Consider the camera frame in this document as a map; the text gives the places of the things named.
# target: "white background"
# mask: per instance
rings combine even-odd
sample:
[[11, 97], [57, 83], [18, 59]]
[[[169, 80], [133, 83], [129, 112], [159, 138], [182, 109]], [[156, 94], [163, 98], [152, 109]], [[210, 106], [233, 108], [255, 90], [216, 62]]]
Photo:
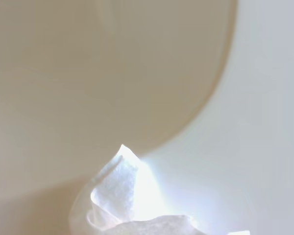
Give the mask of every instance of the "white background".
[[239, 2], [217, 91], [147, 157], [204, 232], [294, 234], [294, 0]]

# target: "crumpled tissue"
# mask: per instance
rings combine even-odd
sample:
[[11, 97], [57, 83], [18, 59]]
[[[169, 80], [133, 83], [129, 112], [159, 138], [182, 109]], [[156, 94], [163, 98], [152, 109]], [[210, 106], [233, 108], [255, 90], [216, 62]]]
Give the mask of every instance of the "crumpled tissue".
[[185, 215], [169, 215], [148, 166], [121, 146], [71, 209], [72, 235], [203, 235]]

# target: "white tissue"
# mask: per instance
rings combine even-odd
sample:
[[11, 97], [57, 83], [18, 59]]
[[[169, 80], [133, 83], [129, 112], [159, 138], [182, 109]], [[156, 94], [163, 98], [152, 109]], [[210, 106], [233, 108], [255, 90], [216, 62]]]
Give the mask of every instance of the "white tissue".
[[167, 215], [148, 166], [121, 146], [77, 197], [73, 235], [202, 235], [184, 215]]

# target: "beige curved object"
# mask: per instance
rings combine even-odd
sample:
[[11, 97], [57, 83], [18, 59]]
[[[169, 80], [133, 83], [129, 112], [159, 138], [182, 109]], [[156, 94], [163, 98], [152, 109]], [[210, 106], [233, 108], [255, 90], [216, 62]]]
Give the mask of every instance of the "beige curved object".
[[0, 198], [141, 154], [198, 113], [234, 0], [0, 0]]

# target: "curved edge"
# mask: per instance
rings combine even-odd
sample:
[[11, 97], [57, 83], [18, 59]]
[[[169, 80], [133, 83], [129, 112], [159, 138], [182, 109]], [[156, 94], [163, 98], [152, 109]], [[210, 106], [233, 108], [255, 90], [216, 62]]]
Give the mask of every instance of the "curved edge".
[[[210, 98], [215, 93], [217, 86], [219, 82], [221, 81], [221, 77], [223, 75], [223, 72], [225, 71], [228, 58], [232, 49], [232, 42], [234, 39], [234, 32], [236, 28], [236, 19], [237, 19], [237, 12], [238, 12], [238, 0], [230, 0], [230, 7], [228, 12], [228, 29], [225, 34], [225, 43], [222, 49], [221, 57], [220, 57], [220, 64], [219, 68], [216, 73], [216, 78], [214, 81], [214, 84], [212, 85], [211, 90], [205, 97], [205, 99], [202, 101], [201, 104], [199, 104], [194, 111], [189, 115], [189, 117], [175, 130], [171, 132], [171, 134], [167, 134], [166, 136], [159, 138], [158, 144], [151, 145], [150, 148], [158, 148], [162, 145], [164, 145], [169, 140], [175, 138], [177, 135], [179, 135], [185, 127], [187, 127], [199, 114], [200, 111], [208, 104]], [[144, 150], [141, 152], [141, 154], [146, 154], [149, 152], [148, 150]]]

